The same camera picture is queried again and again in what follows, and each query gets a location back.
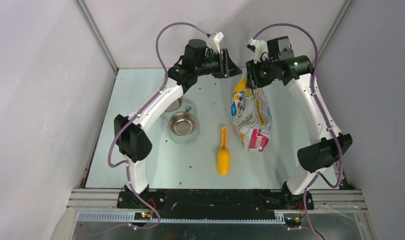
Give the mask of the pet food bag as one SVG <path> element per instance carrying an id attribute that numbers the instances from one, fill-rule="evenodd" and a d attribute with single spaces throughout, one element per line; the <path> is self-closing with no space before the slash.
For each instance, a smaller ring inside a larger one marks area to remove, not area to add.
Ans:
<path id="1" fill-rule="evenodd" d="M 247 87 L 246 70 L 232 94 L 231 117 L 243 148 L 262 152 L 272 135 L 272 115 L 264 90 Z"/>

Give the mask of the yellow plastic scoop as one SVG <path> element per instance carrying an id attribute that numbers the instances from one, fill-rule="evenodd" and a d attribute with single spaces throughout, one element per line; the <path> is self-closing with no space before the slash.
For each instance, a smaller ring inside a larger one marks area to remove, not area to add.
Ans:
<path id="1" fill-rule="evenodd" d="M 227 127 L 221 128 L 220 148 L 216 156 L 216 169 L 221 176 L 226 176 L 230 171 L 231 155 L 227 149 Z"/>

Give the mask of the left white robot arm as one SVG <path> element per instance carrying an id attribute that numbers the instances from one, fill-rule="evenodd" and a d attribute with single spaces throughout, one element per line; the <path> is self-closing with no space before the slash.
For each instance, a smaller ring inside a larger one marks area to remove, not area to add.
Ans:
<path id="1" fill-rule="evenodd" d="M 220 39 L 191 39 L 184 54 L 165 71 L 163 82 L 146 102 L 127 116 L 119 114 L 115 117 L 112 144 L 117 145 L 126 158 L 126 186 L 132 191 L 129 196 L 132 205 L 140 209 L 149 201 L 145 192 L 149 185 L 144 160 L 153 147 L 147 132 L 155 121 L 197 83 L 198 77 L 212 75 L 216 79 L 225 79 L 241 73 L 227 49 L 220 47 Z"/>

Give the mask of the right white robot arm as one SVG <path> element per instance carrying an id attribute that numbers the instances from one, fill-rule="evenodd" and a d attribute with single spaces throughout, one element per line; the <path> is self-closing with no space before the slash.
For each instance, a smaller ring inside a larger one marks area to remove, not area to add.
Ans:
<path id="1" fill-rule="evenodd" d="M 247 48 L 254 53 L 246 62 L 246 86 L 260 89 L 274 80 L 294 97 L 304 119 L 310 145 L 297 151 L 296 173 L 284 183 L 281 202 L 287 209 L 296 208 L 301 194 L 312 180 L 338 162 L 353 143 L 352 136 L 343 134 L 329 113 L 319 91 L 314 66 L 306 55 L 295 56 L 288 36 L 268 41 L 251 38 Z"/>

